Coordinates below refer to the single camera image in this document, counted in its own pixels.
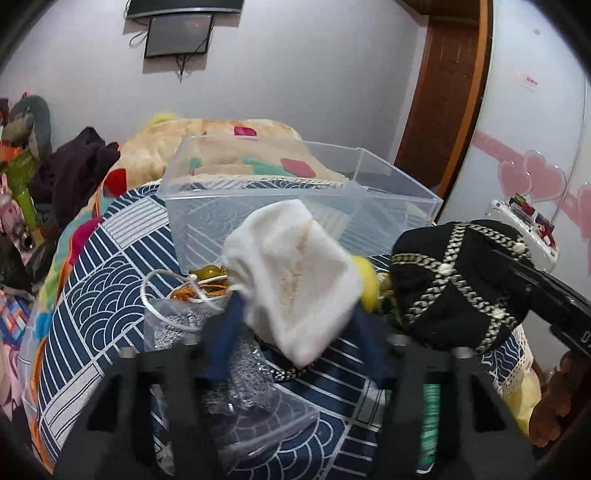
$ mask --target black knitted hat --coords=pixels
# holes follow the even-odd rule
[[[503,285],[507,267],[494,250],[533,267],[521,234],[494,220],[446,223],[404,232],[390,274],[403,329],[421,343],[481,354],[501,345],[528,312]]]

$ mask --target wooden door frame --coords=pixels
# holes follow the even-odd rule
[[[468,146],[470,146],[470,142],[472,140],[472,135],[474,133],[474,129],[476,126],[476,121],[478,120],[478,114],[480,113],[480,105],[482,104],[482,95],[484,94],[484,88],[486,86],[486,78],[488,76],[489,61],[491,57],[493,20],[492,0],[475,1],[479,2],[478,21],[471,18],[456,18],[448,16],[442,17],[435,15],[431,16],[431,19],[433,20],[446,20],[469,25],[478,25],[478,38],[476,41],[476,58],[474,63],[474,74],[472,76],[472,85],[468,93],[466,109],[464,112],[464,116],[462,117],[462,121],[460,123],[460,128],[458,130],[458,135],[456,137],[452,153],[447,162],[446,169],[443,173],[443,177],[441,178],[441,182],[437,189],[437,195],[439,195],[443,199],[444,205],[455,184],[457,175],[459,174],[460,168],[462,166],[462,160],[466,155],[466,151],[468,149]],[[406,121],[407,126],[414,125],[414,120],[417,115],[419,104],[418,99],[423,90],[424,80],[427,72],[427,62],[429,60],[429,55],[431,54],[432,42],[433,27],[431,25],[431,22],[429,22],[429,26],[427,28],[427,36],[425,39],[425,48],[423,50],[423,58],[421,61],[421,69],[418,74],[417,86],[415,88],[415,95],[413,97],[413,102],[411,104],[411,108]],[[407,131],[405,129],[404,133],[402,134],[400,146],[398,147],[399,153],[404,152],[409,137],[410,135],[407,135]]]
[[[460,124],[452,154],[447,162],[447,167],[443,173],[439,188],[437,189],[437,195],[443,199],[443,206],[452,192],[457,175],[460,173],[463,159],[466,156],[466,151],[472,141],[472,135],[474,134],[480,113],[480,106],[482,105],[486,78],[488,77],[492,47],[492,0],[479,0],[479,2],[478,42],[476,44],[476,60],[474,63],[472,86],[470,87],[466,111]],[[443,211],[443,206],[439,210],[439,214]]]

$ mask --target heart wall sticker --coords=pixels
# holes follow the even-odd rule
[[[497,173],[506,199],[510,199],[516,193],[525,196],[531,192],[531,176],[527,172],[519,171],[512,161],[505,160],[499,163]]]
[[[579,228],[581,239],[591,239],[591,185],[585,183],[577,193],[577,210],[579,211]]]
[[[566,175],[557,166],[548,165],[540,152],[525,152],[524,167],[531,177],[532,202],[546,202],[562,197],[566,190]]]

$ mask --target white string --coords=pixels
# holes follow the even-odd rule
[[[139,297],[142,300],[144,307],[150,313],[152,313],[156,318],[158,318],[162,322],[166,323],[167,325],[169,325],[173,328],[176,328],[178,330],[181,330],[183,332],[195,333],[200,330],[197,327],[192,327],[189,325],[182,325],[180,323],[174,322],[174,321],[166,318],[164,315],[162,315],[158,310],[156,310],[154,308],[154,306],[150,303],[150,301],[148,299],[148,295],[146,294],[146,287],[148,285],[148,280],[150,280],[150,278],[152,278],[154,275],[168,275],[168,276],[174,277],[182,282],[188,282],[191,285],[191,288],[197,293],[197,296],[199,297],[199,299],[191,300],[191,303],[200,303],[204,307],[210,309],[210,311],[214,314],[218,314],[218,313],[223,312],[223,308],[215,305],[215,303],[214,303],[216,301],[221,300],[223,297],[209,298],[207,296],[207,294],[202,289],[199,288],[199,285],[205,285],[207,283],[211,283],[211,282],[214,282],[217,280],[225,280],[228,277],[227,275],[220,275],[218,277],[208,278],[207,280],[197,281],[197,275],[190,274],[188,277],[183,277],[182,275],[179,275],[177,273],[159,268],[157,270],[152,270],[149,274],[147,274],[142,279],[142,283],[139,286]]]

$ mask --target black cable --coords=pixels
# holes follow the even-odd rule
[[[131,48],[138,48],[142,43],[144,43],[144,40],[148,37],[149,30],[150,30],[149,28],[146,28],[145,30],[142,30],[141,32],[136,33],[133,37],[131,37],[131,40],[129,41],[129,46]],[[140,39],[140,41],[132,44],[132,42],[141,35],[143,35],[143,37]]]
[[[204,45],[205,42],[209,41],[211,43],[212,34],[213,34],[214,20],[215,20],[215,17],[212,17],[212,23],[211,23],[211,25],[209,25],[209,31],[207,32],[207,37],[205,38],[205,40],[203,40],[199,44],[199,46],[197,48],[195,48],[195,50],[193,50],[193,53],[185,54],[183,56],[177,55],[176,59],[177,59],[177,66],[178,66],[178,82],[179,83],[182,83],[183,82],[183,75],[184,75],[185,67],[187,66],[187,63],[190,60],[190,56],[189,55],[195,55],[199,51],[199,49],[201,47],[203,47],[203,45]]]

